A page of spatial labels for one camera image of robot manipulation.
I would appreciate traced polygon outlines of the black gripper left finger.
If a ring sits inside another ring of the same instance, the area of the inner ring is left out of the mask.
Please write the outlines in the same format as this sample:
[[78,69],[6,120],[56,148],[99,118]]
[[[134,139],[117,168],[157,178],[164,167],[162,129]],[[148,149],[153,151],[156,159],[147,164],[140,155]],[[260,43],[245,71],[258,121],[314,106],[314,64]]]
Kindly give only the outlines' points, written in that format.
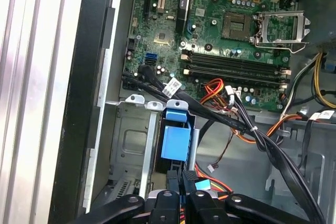
[[130,194],[111,201],[70,223],[179,223],[180,188],[177,171],[166,174],[166,189],[153,190],[144,199]]

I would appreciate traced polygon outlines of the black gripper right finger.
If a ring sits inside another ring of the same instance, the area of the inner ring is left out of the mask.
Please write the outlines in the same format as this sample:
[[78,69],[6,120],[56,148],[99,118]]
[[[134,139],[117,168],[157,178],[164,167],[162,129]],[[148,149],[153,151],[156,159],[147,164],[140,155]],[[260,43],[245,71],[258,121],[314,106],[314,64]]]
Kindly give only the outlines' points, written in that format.
[[229,193],[220,200],[210,191],[196,189],[196,179],[194,171],[182,172],[185,223],[309,223],[242,194]]

